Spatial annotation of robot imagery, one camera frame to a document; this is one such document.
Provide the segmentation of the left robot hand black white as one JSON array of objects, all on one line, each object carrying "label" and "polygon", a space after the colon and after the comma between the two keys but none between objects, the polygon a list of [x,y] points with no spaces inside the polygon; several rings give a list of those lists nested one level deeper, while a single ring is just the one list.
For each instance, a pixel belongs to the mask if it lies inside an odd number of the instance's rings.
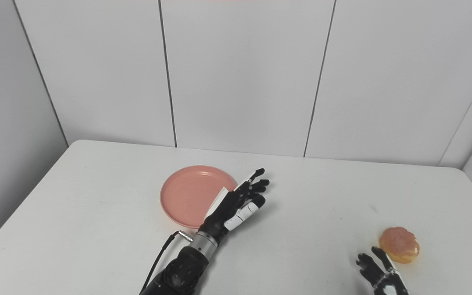
[{"label": "left robot hand black white", "polygon": [[263,193],[266,192],[270,181],[258,179],[265,173],[264,168],[255,170],[244,179],[234,190],[220,191],[210,214],[206,216],[198,231],[221,243],[226,235],[240,226],[250,216],[256,213],[266,202]]}]

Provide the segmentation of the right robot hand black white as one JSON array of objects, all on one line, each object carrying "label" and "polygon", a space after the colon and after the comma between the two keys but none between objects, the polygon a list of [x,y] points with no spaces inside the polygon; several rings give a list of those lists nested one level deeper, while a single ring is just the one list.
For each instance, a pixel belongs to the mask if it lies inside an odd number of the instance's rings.
[{"label": "right robot hand black white", "polygon": [[387,253],[379,247],[371,247],[371,252],[381,261],[383,268],[374,261],[372,256],[360,253],[356,257],[356,265],[360,274],[371,284],[375,295],[408,295],[400,272]]}]

